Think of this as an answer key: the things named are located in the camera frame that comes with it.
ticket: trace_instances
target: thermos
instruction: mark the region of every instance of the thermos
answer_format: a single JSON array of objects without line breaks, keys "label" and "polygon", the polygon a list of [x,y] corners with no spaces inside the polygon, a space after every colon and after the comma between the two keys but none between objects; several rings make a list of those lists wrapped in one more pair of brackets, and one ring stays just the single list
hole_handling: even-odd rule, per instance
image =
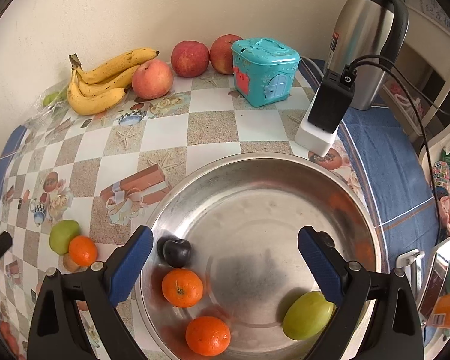
[{"label": "thermos", "polygon": [[[407,29],[408,10],[402,0],[347,0],[335,25],[325,68],[341,74],[345,65],[365,54],[395,62]],[[391,68],[384,60],[372,61]],[[378,67],[358,67],[351,106],[369,109],[384,78]]]}]

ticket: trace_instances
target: metal bowl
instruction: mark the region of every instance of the metal bowl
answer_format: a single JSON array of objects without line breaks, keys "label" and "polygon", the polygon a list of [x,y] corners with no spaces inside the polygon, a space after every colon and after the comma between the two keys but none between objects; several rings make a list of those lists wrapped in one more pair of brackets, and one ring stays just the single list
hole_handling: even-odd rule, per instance
[{"label": "metal bowl", "polygon": [[[161,282],[171,268],[154,247],[137,284],[138,304],[165,354],[174,360],[205,359],[188,348],[185,330],[191,319],[211,315],[231,331],[220,359],[303,359],[318,336],[291,340],[281,322],[296,299],[319,290],[297,247],[306,225],[329,233],[345,260],[380,271],[377,235],[366,209],[342,180],[310,161],[238,154],[204,166],[174,187],[148,226],[155,244],[165,236],[190,241],[189,268],[202,279],[204,295],[188,309],[169,304]],[[358,330],[367,323],[362,319]]]}]

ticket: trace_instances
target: banana stem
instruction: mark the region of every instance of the banana stem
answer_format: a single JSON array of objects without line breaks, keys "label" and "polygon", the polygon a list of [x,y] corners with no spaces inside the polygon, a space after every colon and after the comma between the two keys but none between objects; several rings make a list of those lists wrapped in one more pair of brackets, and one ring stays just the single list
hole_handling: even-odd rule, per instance
[{"label": "banana stem", "polygon": [[70,60],[70,63],[72,64],[74,69],[82,66],[82,62],[80,62],[80,60],[78,59],[77,53],[75,53],[74,55],[69,55],[68,59]]}]

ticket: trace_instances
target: teal plastic box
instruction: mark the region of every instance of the teal plastic box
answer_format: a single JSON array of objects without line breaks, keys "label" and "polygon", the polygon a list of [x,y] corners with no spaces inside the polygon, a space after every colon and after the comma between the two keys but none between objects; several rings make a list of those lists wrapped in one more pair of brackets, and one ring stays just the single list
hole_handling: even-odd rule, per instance
[{"label": "teal plastic box", "polygon": [[284,100],[290,93],[300,55],[269,38],[237,40],[232,45],[236,89],[254,107]]}]

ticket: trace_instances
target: black power adapter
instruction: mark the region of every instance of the black power adapter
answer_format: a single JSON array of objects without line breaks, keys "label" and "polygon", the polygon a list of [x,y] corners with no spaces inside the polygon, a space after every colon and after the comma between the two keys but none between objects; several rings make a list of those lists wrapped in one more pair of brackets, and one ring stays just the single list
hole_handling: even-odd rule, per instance
[{"label": "black power adapter", "polygon": [[342,75],[327,69],[308,114],[309,123],[334,133],[353,100],[355,79],[356,71],[348,65]]}]

